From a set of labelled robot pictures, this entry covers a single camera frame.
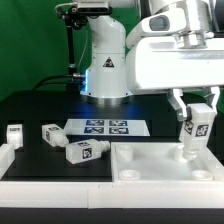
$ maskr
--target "blue light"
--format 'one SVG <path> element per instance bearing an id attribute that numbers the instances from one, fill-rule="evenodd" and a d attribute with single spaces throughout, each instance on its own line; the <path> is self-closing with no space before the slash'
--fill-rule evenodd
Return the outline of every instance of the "blue light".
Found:
<path id="1" fill-rule="evenodd" d="M 86 72 L 85 72 L 85 92 L 87 93 L 88 92 L 88 78 L 89 78 L 89 70 L 87 69 Z"/>

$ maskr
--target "white base platform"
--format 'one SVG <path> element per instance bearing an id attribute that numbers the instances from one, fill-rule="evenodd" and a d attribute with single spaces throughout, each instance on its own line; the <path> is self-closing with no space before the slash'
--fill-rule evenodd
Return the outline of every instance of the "white base platform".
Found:
<path id="1" fill-rule="evenodd" d="M 112 143 L 113 182 L 0 182 L 0 207 L 224 208 L 224 168 L 207 148 L 192 164 L 178 164 L 176 143 L 128 143 L 135 149 L 133 162 L 121 165 L 116 159 L 120 144 L 127 143 Z M 130 168 L 138 169 L 140 179 L 120 180 L 119 172 Z M 206 169 L 214 179 L 193 180 L 195 169 Z"/>

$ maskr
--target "white plastic enclosure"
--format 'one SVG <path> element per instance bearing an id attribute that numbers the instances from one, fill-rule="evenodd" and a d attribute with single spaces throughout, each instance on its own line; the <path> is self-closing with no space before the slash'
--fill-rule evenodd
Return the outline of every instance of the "white plastic enclosure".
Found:
<path id="1" fill-rule="evenodd" d="M 177 49 L 173 37 L 142 39 L 126 57 L 126 76 L 133 94 L 224 84 L 224 40 L 207 40 L 207 49 Z"/>

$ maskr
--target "cable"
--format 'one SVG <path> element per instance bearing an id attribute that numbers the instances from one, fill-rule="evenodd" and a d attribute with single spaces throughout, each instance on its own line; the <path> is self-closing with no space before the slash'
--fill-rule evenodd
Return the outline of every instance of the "cable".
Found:
<path id="1" fill-rule="evenodd" d="M 44 83 L 47 82 L 47 81 L 54 80 L 54 79 L 63 79 L 63 78 L 72 78 L 72 75 L 55 75 L 55 76 L 50 76 L 50 77 L 44 78 L 43 80 L 41 80 L 40 82 L 38 82 L 33 87 L 32 91 L 35 91 L 40 86 L 44 85 Z"/>
<path id="2" fill-rule="evenodd" d="M 209 3 L 210 3 L 210 8 L 211 8 L 211 16 L 212 16 L 213 26 L 214 26 L 215 31 L 216 31 L 217 33 L 219 33 L 220 30 L 219 30 L 218 21 L 217 21 L 216 15 L 215 15 L 215 6 L 214 6 L 214 2 L 213 2 L 213 0 L 209 0 Z"/>
<path id="3" fill-rule="evenodd" d="M 46 85 L 66 85 L 65 82 L 48 82 L 48 83 L 43 83 L 40 86 L 38 86 L 35 90 L 37 90 L 38 88 L 42 87 L 42 86 L 46 86 Z"/>
<path id="4" fill-rule="evenodd" d="M 88 45 L 88 36 L 89 36 L 88 34 L 89 34 L 89 32 L 88 32 L 88 28 L 87 28 L 87 26 L 86 26 L 86 40 L 85 40 L 85 46 L 84 46 L 84 48 L 83 48 L 83 52 L 82 52 L 81 58 L 80 58 L 80 60 L 79 60 L 78 66 L 77 66 L 77 71 L 79 71 L 79 68 L 80 68 L 80 65 L 81 65 L 81 63 L 82 63 L 84 54 L 85 54 L 85 52 L 86 52 L 86 48 L 87 48 L 87 45 Z"/>

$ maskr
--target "black cable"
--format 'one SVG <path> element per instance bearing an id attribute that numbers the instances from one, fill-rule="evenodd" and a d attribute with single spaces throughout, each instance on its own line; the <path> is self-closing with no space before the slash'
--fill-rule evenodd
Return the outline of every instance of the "black cable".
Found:
<path id="1" fill-rule="evenodd" d="M 72 77 L 73 77 L 72 75 L 55 75 L 55 76 L 44 78 L 33 87 L 32 91 L 35 91 L 47 81 L 50 81 L 53 79 L 63 79 L 63 78 L 72 78 Z"/>
<path id="2" fill-rule="evenodd" d="M 74 43 L 73 43 L 73 28 L 72 26 L 66 26 L 67 30 L 67 41 L 68 41 L 68 58 L 69 58 L 69 68 L 68 72 L 70 75 L 77 72 L 75 66 L 75 56 L 74 56 Z"/>
<path id="3" fill-rule="evenodd" d="M 42 86 L 46 86 L 46 85 L 66 85 L 65 82 L 48 82 L 48 83 L 43 83 L 40 86 L 38 86 L 35 90 L 37 90 L 38 88 L 42 87 Z"/>

